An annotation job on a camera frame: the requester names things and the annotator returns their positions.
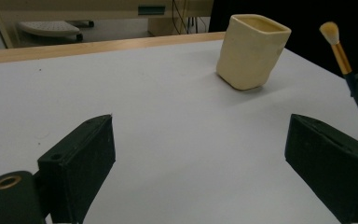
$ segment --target wooden table edge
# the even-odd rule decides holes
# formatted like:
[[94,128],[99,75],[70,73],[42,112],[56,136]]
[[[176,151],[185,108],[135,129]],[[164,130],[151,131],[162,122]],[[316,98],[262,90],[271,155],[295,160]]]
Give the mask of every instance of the wooden table edge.
[[107,52],[123,49],[141,49],[165,45],[214,41],[221,40],[224,38],[224,36],[225,32],[215,32],[193,35],[167,35],[19,49],[0,49],[0,63],[65,57],[71,55]]

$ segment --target black cable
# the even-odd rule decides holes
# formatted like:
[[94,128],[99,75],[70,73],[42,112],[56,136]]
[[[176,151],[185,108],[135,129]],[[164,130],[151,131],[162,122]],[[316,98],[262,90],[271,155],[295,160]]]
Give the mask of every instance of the black cable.
[[189,34],[189,30],[187,29],[186,24],[185,24],[185,22],[184,22],[182,16],[181,16],[180,13],[179,13],[179,8],[178,8],[178,6],[176,5],[176,1],[175,1],[175,0],[172,0],[172,22],[173,22],[173,25],[175,26],[176,32],[177,32],[178,34],[181,34],[181,33],[179,32],[179,30],[177,29],[176,24],[175,24],[175,21],[174,21],[174,19],[173,19],[173,6],[175,6],[175,8],[176,8],[176,12],[178,13],[179,18],[180,18],[180,20],[181,20],[183,26],[185,27],[186,33]]
[[202,21],[202,23],[204,23],[205,33],[207,33],[207,32],[206,32],[206,23],[205,23],[205,21],[203,21],[201,17],[199,17],[199,18],[200,18],[200,20]]
[[175,27],[176,32],[177,32],[178,34],[180,34],[178,28],[176,27],[175,19],[173,18],[173,1],[174,1],[174,0],[172,0],[172,23],[173,23],[173,26]]

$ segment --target cup rim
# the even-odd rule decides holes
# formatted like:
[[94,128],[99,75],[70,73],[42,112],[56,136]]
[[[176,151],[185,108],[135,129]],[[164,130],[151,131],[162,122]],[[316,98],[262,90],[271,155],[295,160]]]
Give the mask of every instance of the cup rim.
[[248,26],[249,28],[256,30],[257,32],[266,33],[266,34],[271,33],[271,32],[265,32],[262,30],[255,29],[254,26],[251,26],[251,25],[247,24],[246,22],[241,21],[240,19],[242,19],[242,18],[260,19],[262,21],[267,21],[268,23],[270,23],[274,26],[277,26],[281,29],[280,31],[276,31],[273,33],[291,33],[292,32],[292,30],[289,27],[287,27],[271,18],[263,16],[263,15],[259,15],[259,14],[234,14],[234,15],[231,15],[231,19],[233,19],[241,24],[244,24],[244,25]]

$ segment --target floor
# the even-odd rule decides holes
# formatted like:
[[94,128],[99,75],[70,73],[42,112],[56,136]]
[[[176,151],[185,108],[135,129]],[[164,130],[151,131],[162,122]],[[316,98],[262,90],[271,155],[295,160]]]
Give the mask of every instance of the floor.
[[[207,33],[209,21],[209,17],[198,18],[197,22],[195,20],[190,20],[189,32],[191,34]],[[83,40],[81,42],[97,42],[152,36],[147,31],[147,19],[93,21],[93,27],[89,27],[88,21],[68,22],[80,29],[80,32],[83,35]],[[76,40],[75,35],[66,37],[46,37],[20,32],[19,38],[21,41],[21,48],[79,43],[79,41]]]

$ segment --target cream ceramic cup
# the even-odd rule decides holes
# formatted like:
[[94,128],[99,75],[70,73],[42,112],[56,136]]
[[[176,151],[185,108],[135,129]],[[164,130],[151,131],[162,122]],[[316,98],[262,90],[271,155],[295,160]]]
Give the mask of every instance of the cream ceramic cup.
[[290,28],[261,15],[232,15],[216,73],[237,90],[264,85],[291,33]]

